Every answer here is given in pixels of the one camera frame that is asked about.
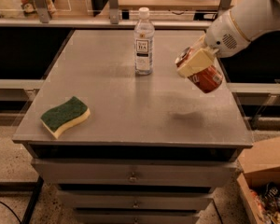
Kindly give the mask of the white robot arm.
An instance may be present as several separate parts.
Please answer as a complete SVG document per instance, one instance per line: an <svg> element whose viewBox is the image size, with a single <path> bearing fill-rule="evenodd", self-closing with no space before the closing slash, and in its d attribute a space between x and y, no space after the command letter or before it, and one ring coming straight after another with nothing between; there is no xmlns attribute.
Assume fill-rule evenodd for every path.
<svg viewBox="0 0 280 224"><path fill-rule="evenodd" d="M206 33L189 48L189 55L175 61L182 77L195 75L231 57L260 36L280 29L280 0L242 0L217 17Z"/></svg>

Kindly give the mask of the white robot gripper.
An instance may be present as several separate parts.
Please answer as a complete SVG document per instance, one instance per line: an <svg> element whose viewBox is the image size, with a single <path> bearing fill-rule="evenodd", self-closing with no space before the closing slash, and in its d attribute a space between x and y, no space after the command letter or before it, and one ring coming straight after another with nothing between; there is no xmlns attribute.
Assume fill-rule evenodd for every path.
<svg viewBox="0 0 280 224"><path fill-rule="evenodd" d="M212 22L205 35L176 58L177 73L181 77L190 77L212 65L215 55L206 47L216 49L218 57L226 58L237 54L249 44L250 40L228 10Z"/></svg>

